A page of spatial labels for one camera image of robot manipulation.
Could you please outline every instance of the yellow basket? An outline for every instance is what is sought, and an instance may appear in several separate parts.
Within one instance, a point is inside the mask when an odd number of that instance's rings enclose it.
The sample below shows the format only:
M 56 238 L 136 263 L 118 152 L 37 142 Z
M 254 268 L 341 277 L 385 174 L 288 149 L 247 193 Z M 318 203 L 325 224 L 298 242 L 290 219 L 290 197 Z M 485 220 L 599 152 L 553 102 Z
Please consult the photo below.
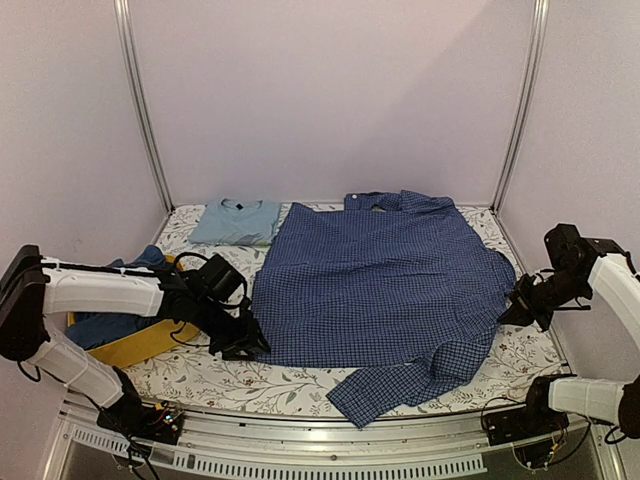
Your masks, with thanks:
M 169 263 L 173 263 L 175 259 L 171 255 L 165 255 L 165 258 Z M 75 314 L 69 312 L 67 326 L 70 327 L 75 323 Z M 87 350 L 87 353 L 107 365 L 118 368 L 130 367 L 180 345 L 170 336 L 171 332 L 175 332 L 177 329 L 178 326 L 173 320 L 162 320 L 120 340 Z M 200 333 L 198 327 L 187 323 L 182 331 L 176 333 L 174 337 L 181 342 L 188 342 L 198 333 Z

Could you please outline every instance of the dark blue clothing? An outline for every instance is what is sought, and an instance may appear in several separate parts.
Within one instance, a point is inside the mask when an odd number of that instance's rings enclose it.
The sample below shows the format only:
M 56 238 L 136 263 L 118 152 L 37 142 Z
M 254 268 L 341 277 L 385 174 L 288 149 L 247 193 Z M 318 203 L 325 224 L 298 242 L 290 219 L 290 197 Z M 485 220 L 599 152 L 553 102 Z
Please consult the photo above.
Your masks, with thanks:
M 115 260 L 110 267 L 168 267 L 162 251 L 149 245 L 133 263 L 125 264 L 122 259 Z M 143 330 L 161 319 L 140 317 L 125 313 L 76 313 L 76 323 L 67 328 L 66 335 L 76 345 L 85 350 L 106 345 Z
M 449 198 L 348 195 L 338 212 L 294 204 L 256 276 L 254 313 L 272 348 L 259 360 L 370 367 L 327 396 L 363 427 L 468 383 L 514 283 Z

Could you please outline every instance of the white wall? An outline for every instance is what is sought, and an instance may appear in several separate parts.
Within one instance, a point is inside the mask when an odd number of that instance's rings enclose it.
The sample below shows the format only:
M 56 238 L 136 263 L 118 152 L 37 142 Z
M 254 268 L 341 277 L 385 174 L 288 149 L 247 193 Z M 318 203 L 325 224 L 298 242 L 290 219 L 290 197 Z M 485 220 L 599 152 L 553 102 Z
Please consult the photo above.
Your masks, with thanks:
M 25 243 L 86 263 L 134 257 L 163 213 L 112 2 L 2 2 L 0 58 L 0 271 Z M 36 478 L 62 389 L 4 359 L 0 377 L 0 478 Z
M 559 222 L 615 239 L 640 267 L 640 3 L 551 2 L 544 55 L 502 218 L 529 268 L 548 266 L 543 236 Z M 632 380 L 640 353 L 601 299 L 558 313 L 572 366 Z M 628 469 L 640 467 L 626 445 Z M 629 478 L 640 478 L 640 469 Z
M 534 2 L 133 2 L 177 204 L 414 189 L 490 203 Z

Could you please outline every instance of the floral tablecloth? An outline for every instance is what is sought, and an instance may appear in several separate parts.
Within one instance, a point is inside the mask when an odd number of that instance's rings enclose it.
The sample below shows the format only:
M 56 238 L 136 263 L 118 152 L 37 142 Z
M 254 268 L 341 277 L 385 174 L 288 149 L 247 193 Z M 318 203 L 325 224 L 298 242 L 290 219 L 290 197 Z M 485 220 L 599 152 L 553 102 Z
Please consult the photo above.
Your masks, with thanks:
M 342 208 L 331 204 L 308 206 L 319 211 Z M 290 205 L 283 207 L 281 222 L 289 208 Z M 489 210 L 478 207 L 459 207 L 459 210 L 489 248 L 509 258 L 519 275 L 513 254 Z M 193 251 L 211 256 L 220 253 L 252 283 L 268 248 L 211 247 L 189 243 L 187 238 L 203 211 L 202 205 L 178 207 L 157 245 L 170 254 Z M 195 267 L 198 260 L 190 262 L 191 259 L 185 259 L 184 263 L 187 267 Z M 207 342 L 208 337 L 204 334 L 192 341 L 196 344 Z M 417 407 L 400 406 L 387 415 L 476 410 L 497 396 L 522 400 L 533 378 L 556 373 L 560 369 L 561 360 L 547 333 L 541 333 L 534 326 L 501 327 L 491 354 L 471 383 Z M 206 348 L 186 346 L 126 370 L 145 397 L 248 413 L 313 417 L 342 416 L 325 395 L 353 371 L 349 368 L 292 368 L 256 362 L 229 362 L 209 355 Z

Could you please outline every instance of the vertical metal post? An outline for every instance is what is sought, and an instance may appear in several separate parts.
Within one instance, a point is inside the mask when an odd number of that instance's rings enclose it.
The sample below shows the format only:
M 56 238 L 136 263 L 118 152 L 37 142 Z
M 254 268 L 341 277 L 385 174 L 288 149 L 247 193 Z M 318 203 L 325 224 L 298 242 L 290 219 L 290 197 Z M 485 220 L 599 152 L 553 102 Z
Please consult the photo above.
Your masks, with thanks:
M 160 196 L 162 206 L 170 213 L 174 209 L 169 184 L 164 173 L 164 168 L 160 161 L 158 146 L 153 135 L 151 119 L 147 109 L 147 102 L 142 88 L 142 80 L 140 78 L 140 67 L 138 65 L 138 57 L 136 55 L 135 43 L 133 40 L 133 29 L 131 27 L 131 14 L 129 13 L 128 0 L 114 0 L 116 10 L 116 22 L 118 24 L 118 32 L 120 34 L 120 44 L 122 46 L 122 54 L 124 56 L 124 64 L 131 88 L 131 96 L 135 107 L 138 124 L 142 134 L 147 159 L 151 167 L 153 180 Z
M 504 204 L 507 190 L 509 188 L 509 182 L 511 181 L 513 169 L 518 157 L 518 152 L 520 151 L 522 135 L 524 133 L 525 124 L 527 122 L 527 116 L 529 114 L 529 108 L 531 106 L 531 100 L 533 98 L 536 77 L 538 75 L 538 67 L 540 65 L 540 59 L 542 57 L 544 35 L 547 28 L 548 10 L 549 0 L 536 0 L 533 15 L 533 26 L 531 29 L 531 42 L 529 44 L 529 53 L 527 55 L 527 63 L 525 66 L 524 81 L 522 82 L 522 90 L 520 91 L 518 110 L 516 112 L 513 129 L 511 130 L 509 146 L 507 148 L 507 154 L 502 167 L 502 173 L 500 174 L 500 180 L 498 181 L 498 187 L 496 189 L 496 193 L 493 196 L 493 202 L 491 203 L 491 209 L 496 213 L 496 215 L 500 214 L 500 210 L 502 208 L 502 205 Z

